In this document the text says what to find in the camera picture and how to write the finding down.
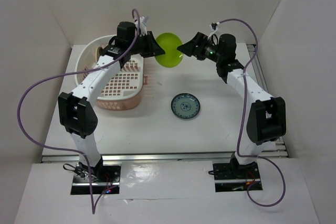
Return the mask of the green plate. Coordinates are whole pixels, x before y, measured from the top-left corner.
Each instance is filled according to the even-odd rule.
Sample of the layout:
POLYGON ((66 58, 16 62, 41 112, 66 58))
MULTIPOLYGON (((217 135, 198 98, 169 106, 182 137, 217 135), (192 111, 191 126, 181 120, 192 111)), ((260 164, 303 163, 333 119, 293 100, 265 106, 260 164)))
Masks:
POLYGON ((173 33, 162 33, 157 36, 156 42, 165 51, 163 55, 155 56, 159 65, 165 68, 174 68, 183 59, 183 54, 177 50, 182 45, 180 38, 173 33))

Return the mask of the cream plate with dark patch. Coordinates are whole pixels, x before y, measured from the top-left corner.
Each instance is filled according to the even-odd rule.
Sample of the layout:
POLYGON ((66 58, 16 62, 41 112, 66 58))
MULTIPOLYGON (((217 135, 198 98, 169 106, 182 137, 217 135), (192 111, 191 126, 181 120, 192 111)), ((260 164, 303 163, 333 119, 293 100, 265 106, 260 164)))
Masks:
POLYGON ((96 50, 96 60, 98 61, 99 58, 101 57, 101 53, 103 51, 103 48, 102 47, 98 47, 97 50, 96 50))

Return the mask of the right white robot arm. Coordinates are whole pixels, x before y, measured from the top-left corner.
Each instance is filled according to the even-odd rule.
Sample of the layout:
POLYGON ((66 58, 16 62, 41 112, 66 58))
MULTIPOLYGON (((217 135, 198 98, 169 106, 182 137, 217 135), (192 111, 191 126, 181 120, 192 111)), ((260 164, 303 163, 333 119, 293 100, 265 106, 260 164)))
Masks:
POLYGON ((234 88, 246 101, 243 131, 238 136, 239 150, 230 158, 229 168, 217 172, 243 179, 256 168, 256 158, 269 145, 286 132, 286 104, 283 98, 273 97, 256 83, 236 58, 236 38, 222 34, 217 43, 197 33, 189 42, 177 47, 186 56, 198 60, 209 59, 216 64, 222 80, 234 88))

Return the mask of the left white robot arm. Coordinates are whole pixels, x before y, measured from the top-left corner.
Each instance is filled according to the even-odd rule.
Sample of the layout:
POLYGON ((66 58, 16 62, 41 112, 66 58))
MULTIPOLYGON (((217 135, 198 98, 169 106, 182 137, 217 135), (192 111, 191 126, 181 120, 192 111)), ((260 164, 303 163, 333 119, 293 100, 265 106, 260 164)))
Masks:
POLYGON ((71 135, 79 151, 79 165, 93 182, 103 177, 104 170, 94 135, 98 125, 94 111, 97 98, 133 55, 148 58, 162 55, 165 51, 155 41, 152 32, 147 30, 145 17, 141 17, 133 23, 121 22, 116 35, 105 47, 99 47, 97 53, 95 63, 78 72, 84 75, 79 85, 58 97, 60 124, 71 135))

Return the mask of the white pink dish rack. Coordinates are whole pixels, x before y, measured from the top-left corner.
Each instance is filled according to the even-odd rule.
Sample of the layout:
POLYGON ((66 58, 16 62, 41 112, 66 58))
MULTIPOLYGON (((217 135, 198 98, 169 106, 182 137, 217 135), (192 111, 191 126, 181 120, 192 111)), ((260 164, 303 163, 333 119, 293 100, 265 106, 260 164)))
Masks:
MULTIPOLYGON (((75 71, 82 72, 95 68, 96 50, 108 45, 111 35, 97 38, 88 43, 80 53, 75 71)), ((123 68, 116 72, 106 86, 98 79, 102 77, 102 71, 81 73, 75 77, 76 88, 73 95, 82 98, 87 97, 90 103, 95 102, 102 109, 123 111, 134 109, 141 102, 142 87, 146 83, 143 74, 144 58, 140 55, 132 55, 123 68)))

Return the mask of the blue white patterned plate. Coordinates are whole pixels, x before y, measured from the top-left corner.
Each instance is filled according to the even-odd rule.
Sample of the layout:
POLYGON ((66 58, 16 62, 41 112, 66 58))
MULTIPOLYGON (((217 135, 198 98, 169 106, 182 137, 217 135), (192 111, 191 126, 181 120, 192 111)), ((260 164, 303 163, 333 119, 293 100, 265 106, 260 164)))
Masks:
POLYGON ((198 116, 201 104, 198 98, 190 93, 177 94, 171 101, 171 111, 182 120, 191 120, 198 116))

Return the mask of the aluminium rail frame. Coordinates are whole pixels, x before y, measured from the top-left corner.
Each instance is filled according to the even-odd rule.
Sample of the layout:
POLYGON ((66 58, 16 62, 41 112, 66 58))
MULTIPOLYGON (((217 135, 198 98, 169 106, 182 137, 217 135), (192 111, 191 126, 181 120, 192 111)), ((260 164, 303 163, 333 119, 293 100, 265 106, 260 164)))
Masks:
POLYGON ((186 57, 175 68, 145 60, 141 103, 128 111, 96 108, 97 147, 105 161, 229 158, 238 138, 242 99, 209 61, 186 57), (192 120, 171 111, 179 93, 195 95, 201 110, 192 120))

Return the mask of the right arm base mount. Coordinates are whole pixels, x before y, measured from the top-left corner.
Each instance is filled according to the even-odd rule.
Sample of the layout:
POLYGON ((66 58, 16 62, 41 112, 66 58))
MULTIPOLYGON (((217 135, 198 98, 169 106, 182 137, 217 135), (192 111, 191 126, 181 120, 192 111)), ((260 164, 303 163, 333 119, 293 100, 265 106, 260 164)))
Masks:
POLYGON ((249 186, 250 190, 263 190, 259 168, 255 162, 240 170, 234 170, 229 163, 214 163, 208 174, 214 177, 217 193, 246 191, 249 186))

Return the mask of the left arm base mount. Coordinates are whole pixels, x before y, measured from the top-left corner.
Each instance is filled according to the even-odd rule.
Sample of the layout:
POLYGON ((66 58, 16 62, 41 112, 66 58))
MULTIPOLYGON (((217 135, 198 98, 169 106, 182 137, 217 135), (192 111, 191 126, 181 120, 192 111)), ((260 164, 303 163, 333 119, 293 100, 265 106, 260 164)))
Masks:
MULTIPOLYGON (((71 185, 71 195, 89 195, 89 174, 84 171, 79 164, 75 166, 71 164, 63 164, 63 169, 73 172, 74 176, 71 185)), ((101 194, 104 190, 105 194, 114 195, 120 192, 120 174, 121 165, 107 165, 103 168, 102 174, 92 176, 92 191, 94 195, 101 194)))

